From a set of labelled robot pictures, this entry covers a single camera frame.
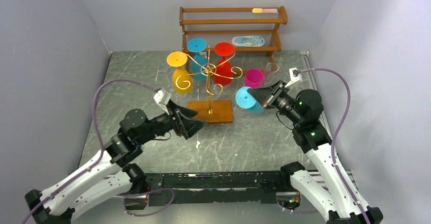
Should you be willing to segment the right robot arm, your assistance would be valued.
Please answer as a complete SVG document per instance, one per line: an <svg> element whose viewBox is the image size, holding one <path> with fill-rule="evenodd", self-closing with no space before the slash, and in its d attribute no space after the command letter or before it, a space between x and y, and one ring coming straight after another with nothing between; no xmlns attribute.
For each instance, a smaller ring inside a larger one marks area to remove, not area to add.
<svg viewBox="0 0 431 224"><path fill-rule="evenodd" d="M292 122L296 144L315 165L326 186L318 184L302 164L293 162L281 167L281 188L300 192L326 223L381 223L382 211L371 207L348 178L329 133L319 121L323 112L320 94L305 89L292 98L288 91L283 81L270 87L248 89L264 109L276 108Z"/></svg>

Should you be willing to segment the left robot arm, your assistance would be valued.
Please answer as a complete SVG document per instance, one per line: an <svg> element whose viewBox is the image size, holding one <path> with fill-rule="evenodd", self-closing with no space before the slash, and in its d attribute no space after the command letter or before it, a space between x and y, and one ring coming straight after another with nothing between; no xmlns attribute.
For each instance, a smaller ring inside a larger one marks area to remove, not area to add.
<svg viewBox="0 0 431 224"><path fill-rule="evenodd" d="M138 195L150 190L147 176L133 160L141 147L174 131L189 139L207 123L197 111L168 100L161 115L148 119L141 109L132 109L120 128L87 163L67 178L45 190L25 195L29 216L36 223L71 223L95 205L113 197Z"/></svg>

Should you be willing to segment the gold wire glass rack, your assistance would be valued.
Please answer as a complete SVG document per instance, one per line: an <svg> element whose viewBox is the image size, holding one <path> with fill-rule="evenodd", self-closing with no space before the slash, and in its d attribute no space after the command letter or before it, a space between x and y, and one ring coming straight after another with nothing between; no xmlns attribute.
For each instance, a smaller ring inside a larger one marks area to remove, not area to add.
<svg viewBox="0 0 431 224"><path fill-rule="evenodd" d="M218 74L216 73L217 67L215 64L210 62L210 52L214 51L214 47L208 47L207 53L207 64L201 67L201 73L206 76L205 79L205 90L208 95L208 99L197 100L197 101L189 101L188 108L195 110L198 112L198 115L195 116L196 119L205 120L209 124L220 124L220 123L232 123L233 122L233 111L232 111L232 102L231 100L213 100L212 97L216 95L220 95L224 86L220 84L214 83L213 76ZM196 62L189 54L185 53L188 58L192 61ZM235 57L235 49L234 53L227 57L227 61L229 62L232 58ZM233 72L232 80L239 79L243 76L243 70L238 66L233 66L231 68Z"/></svg>

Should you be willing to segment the magenta wine glass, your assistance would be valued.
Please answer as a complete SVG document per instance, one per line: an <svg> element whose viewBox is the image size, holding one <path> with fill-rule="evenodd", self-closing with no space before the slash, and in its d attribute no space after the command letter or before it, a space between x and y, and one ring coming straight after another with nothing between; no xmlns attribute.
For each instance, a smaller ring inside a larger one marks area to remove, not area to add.
<svg viewBox="0 0 431 224"><path fill-rule="evenodd" d="M260 69L252 68L246 71L244 84L251 88L258 88L264 80L264 74Z"/></svg>

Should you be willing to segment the clear wine glass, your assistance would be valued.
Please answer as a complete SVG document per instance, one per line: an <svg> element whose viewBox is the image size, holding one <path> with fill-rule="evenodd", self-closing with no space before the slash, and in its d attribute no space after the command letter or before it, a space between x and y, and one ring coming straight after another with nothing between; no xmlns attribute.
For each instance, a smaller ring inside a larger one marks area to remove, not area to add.
<svg viewBox="0 0 431 224"><path fill-rule="evenodd" d="M273 80L279 71L279 66L273 62L269 62L266 64L265 69L263 70L264 81Z"/></svg>

